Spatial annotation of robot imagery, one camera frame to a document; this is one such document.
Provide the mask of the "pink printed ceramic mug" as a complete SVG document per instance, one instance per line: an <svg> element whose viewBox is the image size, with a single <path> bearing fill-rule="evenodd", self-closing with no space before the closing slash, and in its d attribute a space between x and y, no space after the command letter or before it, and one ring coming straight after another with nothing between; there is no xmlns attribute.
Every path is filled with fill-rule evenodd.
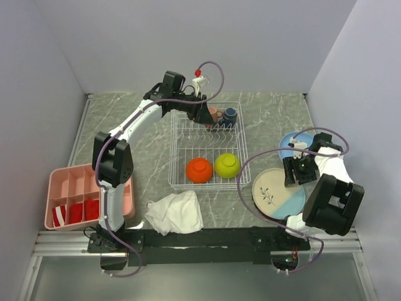
<svg viewBox="0 0 401 301"><path fill-rule="evenodd" d="M216 109L215 107L209 107L209 113L212 116L214 123L218 123L219 119L222 118L223 112Z"/></svg>

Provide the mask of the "dark blue ceramic mug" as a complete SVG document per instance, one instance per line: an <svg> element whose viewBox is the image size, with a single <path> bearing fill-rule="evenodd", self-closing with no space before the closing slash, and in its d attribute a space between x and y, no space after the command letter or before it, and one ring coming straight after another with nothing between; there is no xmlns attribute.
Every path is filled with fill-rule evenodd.
<svg viewBox="0 0 401 301"><path fill-rule="evenodd" d="M223 112L223 115L219 121L221 127L229 128L233 127L237 122L237 110L229 107Z"/></svg>

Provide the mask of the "beige blue leaf plate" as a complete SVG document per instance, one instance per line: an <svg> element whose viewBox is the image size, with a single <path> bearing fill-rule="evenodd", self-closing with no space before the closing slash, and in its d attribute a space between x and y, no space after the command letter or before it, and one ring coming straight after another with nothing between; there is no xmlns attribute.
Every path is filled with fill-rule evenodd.
<svg viewBox="0 0 401 301"><path fill-rule="evenodd" d="M302 186L284 186L284 170L271 168L261 172L252 187L253 201L266 215L285 219L302 212L306 193Z"/></svg>

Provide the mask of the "orange bowl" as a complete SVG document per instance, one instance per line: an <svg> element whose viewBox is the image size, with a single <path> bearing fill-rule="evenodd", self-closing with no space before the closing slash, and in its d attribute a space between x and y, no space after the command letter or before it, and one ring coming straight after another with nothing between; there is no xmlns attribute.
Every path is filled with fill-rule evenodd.
<svg viewBox="0 0 401 301"><path fill-rule="evenodd" d="M185 167L186 177L196 184L204 184L212 179L212 164L203 157L196 157L190 160Z"/></svg>

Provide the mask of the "yellow-green bowl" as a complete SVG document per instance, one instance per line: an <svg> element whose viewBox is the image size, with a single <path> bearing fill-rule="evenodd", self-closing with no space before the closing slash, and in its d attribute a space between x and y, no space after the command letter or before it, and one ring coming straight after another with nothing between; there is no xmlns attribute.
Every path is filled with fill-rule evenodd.
<svg viewBox="0 0 401 301"><path fill-rule="evenodd" d="M241 163L236 155L223 153L215 160L214 170L218 176L224 179L232 179L239 174Z"/></svg>

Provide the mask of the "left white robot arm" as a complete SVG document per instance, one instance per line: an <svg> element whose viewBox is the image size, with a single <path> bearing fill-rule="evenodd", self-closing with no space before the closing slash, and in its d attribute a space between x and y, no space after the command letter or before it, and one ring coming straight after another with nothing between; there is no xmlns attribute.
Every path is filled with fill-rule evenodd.
<svg viewBox="0 0 401 301"><path fill-rule="evenodd" d="M125 244L125 236L118 230L125 223L122 214L123 191L133 172L133 145L153 123L172 110L185 113L196 124L216 124L207 107L207 97L200 92L200 87L207 82L201 70L195 71L192 93L183 92L184 82L185 77L180 73L165 72L163 81L143 96L138 108L126 120L109 133L99 132L95 136L92 168L96 183L101 188L99 224L108 230L103 237L103 244L112 252L120 251Z"/></svg>

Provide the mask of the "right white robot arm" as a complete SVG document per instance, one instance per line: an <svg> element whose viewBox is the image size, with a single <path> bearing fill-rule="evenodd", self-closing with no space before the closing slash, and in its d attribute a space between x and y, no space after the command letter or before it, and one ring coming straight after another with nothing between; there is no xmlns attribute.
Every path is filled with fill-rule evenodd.
<svg viewBox="0 0 401 301"><path fill-rule="evenodd" d="M346 150L332 142L332 135L315 134L311 144L297 136L289 139L292 154L283 158L284 186L317 183L303 212L285 217L286 227L275 233L274 242L282 250L290 249L296 237L312 237L321 232L346 235L365 194L364 188L348 175L343 160Z"/></svg>

